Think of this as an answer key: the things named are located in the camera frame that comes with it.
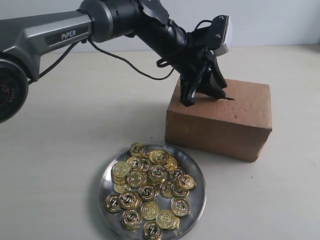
metal plate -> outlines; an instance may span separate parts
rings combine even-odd
[[[163,230],[162,240],[180,239],[197,224],[205,209],[207,192],[204,176],[198,165],[195,163],[195,161],[191,157],[186,155],[184,152],[176,148],[167,145],[144,145],[144,147],[146,152],[153,150],[167,151],[171,156],[178,160],[178,166],[183,168],[187,174],[191,175],[196,182],[196,187],[190,190],[189,195],[187,197],[190,204],[191,214],[180,218],[179,228],[175,230]],[[121,215],[124,213],[124,210],[118,213],[111,213],[108,212],[105,208],[106,198],[109,195],[117,194],[114,191],[111,177],[112,166],[117,162],[124,161],[127,157],[129,157],[129,153],[125,152],[118,158],[114,159],[103,173],[98,190],[98,207],[102,217],[104,218],[105,223],[119,235],[120,239],[144,240],[142,231],[143,226],[147,222],[146,220],[143,220],[141,226],[134,231],[125,230],[120,225],[120,218]],[[171,209],[171,199],[164,198],[161,196],[161,194],[159,194],[155,198],[154,202],[158,204],[160,210]]]

white wall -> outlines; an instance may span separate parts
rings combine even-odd
[[[82,0],[0,0],[0,19],[76,10]],[[161,0],[180,26],[191,31],[203,19],[231,16],[234,47],[320,43],[320,0]],[[101,45],[108,51],[148,50],[138,38]],[[88,44],[75,51],[91,52]]]

coin pile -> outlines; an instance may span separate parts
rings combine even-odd
[[[147,240],[160,240],[164,230],[174,230],[180,218],[190,214],[189,191],[196,186],[194,178],[178,167],[178,161],[165,150],[145,152],[141,143],[129,148],[129,157],[112,167],[112,194],[105,200],[111,213],[125,210],[120,224],[126,230],[140,227]],[[170,210],[160,210],[154,202],[160,195],[171,199]]]

white table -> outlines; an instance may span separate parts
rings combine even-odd
[[[120,55],[154,76],[169,70],[153,52]],[[271,85],[273,132],[255,163],[182,148],[207,183],[205,211],[183,239],[318,240],[320,45],[233,48],[218,62],[226,78]],[[98,212],[101,174],[132,142],[164,142],[178,77],[153,81],[78,53],[33,84],[0,125],[0,239],[116,239]]]

plate rim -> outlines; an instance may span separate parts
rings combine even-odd
[[[203,181],[203,202],[202,202],[202,207],[201,207],[201,211],[198,215],[198,217],[193,221],[193,223],[190,225],[190,227],[188,227],[186,229],[186,231],[184,231],[182,234],[180,234],[179,236],[177,236],[178,238],[172,238],[172,240],[178,240],[182,237],[184,237],[185,235],[187,235],[196,225],[197,223],[199,222],[200,218],[202,217],[203,213],[204,213],[204,210],[205,210],[205,207],[206,207],[206,204],[207,204],[207,184],[206,184],[206,180],[205,180],[205,177],[204,177],[204,174],[203,172],[201,171],[200,167],[198,166],[198,164],[196,163],[196,161],[190,157],[188,154],[186,154],[184,151],[182,151],[181,149],[179,148],[176,148],[175,146],[171,146],[169,144],[143,144],[144,146],[152,146],[154,148],[157,148],[157,147],[160,147],[160,148],[166,148],[166,147],[169,147],[169,148],[172,148],[172,149],[175,149],[175,150],[178,150],[179,152],[183,153],[184,155],[186,155],[189,159],[191,159],[194,163],[194,165],[196,166],[196,168],[199,170],[200,172],[200,178],[202,179]],[[102,208],[101,208],[101,204],[100,204],[100,192],[101,192],[101,185],[103,183],[103,180],[105,178],[105,175],[107,174],[107,171],[110,167],[110,165],[117,161],[118,158],[120,158],[122,155],[126,154],[128,151],[124,151],[123,153],[119,154],[117,157],[115,157],[114,159],[112,159],[109,164],[106,166],[105,170],[103,171],[103,174],[100,178],[100,181],[99,181],[99,186],[98,186],[98,191],[97,191],[97,203],[98,203],[98,208],[99,208],[99,213],[100,213],[100,216],[103,218],[103,221],[105,222],[105,224],[109,227],[109,229],[111,229],[115,234],[117,234],[119,237],[121,237],[121,239],[123,240],[129,240],[129,238],[127,238],[126,236],[123,236],[121,233],[119,233],[117,230],[115,230],[113,228],[113,226],[110,224],[110,222],[105,218],[105,215],[104,213],[102,212]]]

